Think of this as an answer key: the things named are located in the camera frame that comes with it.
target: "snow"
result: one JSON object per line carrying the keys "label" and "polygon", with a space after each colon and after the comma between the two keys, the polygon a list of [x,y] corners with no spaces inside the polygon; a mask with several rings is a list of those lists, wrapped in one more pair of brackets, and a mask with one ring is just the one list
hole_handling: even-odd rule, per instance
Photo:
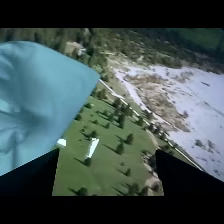
{"label": "snow", "polygon": [[[128,72],[116,68],[114,68],[114,72],[142,109],[146,109],[146,105],[137,94],[137,88],[126,81],[125,76],[148,73],[148,75],[157,74],[163,79],[167,79],[165,84],[158,85],[158,89],[165,87],[167,90],[173,91],[173,93],[167,91],[167,97],[170,102],[175,101],[174,106],[179,113],[183,114],[184,111],[187,111],[189,116],[184,123],[190,130],[190,132],[170,131],[170,138],[182,146],[209,174],[224,181],[224,75],[189,67],[171,69],[164,66],[147,68],[130,66],[127,63],[125,65],[129,69]],[[177,77],[182,75],[187,78],[184,82],[177,80]],[[161,117],[156,117],[160,122],[164,122]],[[199,139],[205,148],[196,146],[196,139]],[[209,150],[208,141],[214,143],[214,149]]]}

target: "light blue cloth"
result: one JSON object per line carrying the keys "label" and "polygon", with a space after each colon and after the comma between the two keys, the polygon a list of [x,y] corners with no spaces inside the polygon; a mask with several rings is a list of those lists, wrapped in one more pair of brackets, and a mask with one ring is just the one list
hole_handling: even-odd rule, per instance
{"label": "light blue cloth", "polygon": [[0,44],[0,175],[49,152],[98,80],[94,70],[42,45]]}

